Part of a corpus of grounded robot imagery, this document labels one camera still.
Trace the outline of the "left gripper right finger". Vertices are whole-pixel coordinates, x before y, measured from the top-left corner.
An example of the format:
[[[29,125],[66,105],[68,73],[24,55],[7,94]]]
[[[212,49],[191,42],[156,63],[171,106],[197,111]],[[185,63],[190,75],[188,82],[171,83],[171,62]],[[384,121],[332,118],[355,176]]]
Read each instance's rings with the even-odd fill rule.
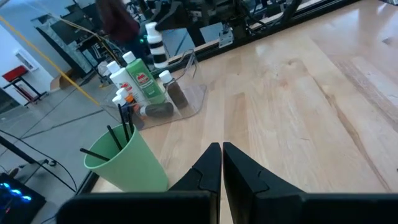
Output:
[[[308,193],[230,142],[223,172],[234,223],[397,224],[397,194]]]

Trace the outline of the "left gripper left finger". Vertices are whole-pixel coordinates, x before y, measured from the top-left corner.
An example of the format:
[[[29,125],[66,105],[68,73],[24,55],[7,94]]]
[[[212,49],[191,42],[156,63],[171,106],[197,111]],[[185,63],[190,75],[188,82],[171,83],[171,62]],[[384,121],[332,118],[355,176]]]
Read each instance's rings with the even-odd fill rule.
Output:
[[[219,223],[221,161],[220,145],[214,142],[168,191],[78,195],[62,205],[57,223]]]

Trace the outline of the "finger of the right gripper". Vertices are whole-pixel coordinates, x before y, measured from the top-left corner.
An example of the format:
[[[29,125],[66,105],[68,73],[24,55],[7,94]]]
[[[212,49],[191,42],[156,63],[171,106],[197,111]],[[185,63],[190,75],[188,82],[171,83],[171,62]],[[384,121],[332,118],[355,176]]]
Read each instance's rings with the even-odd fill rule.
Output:
[[[193,1],[157,1],[155,3],[155,30],[188,28],[194,25],[199,4]]]

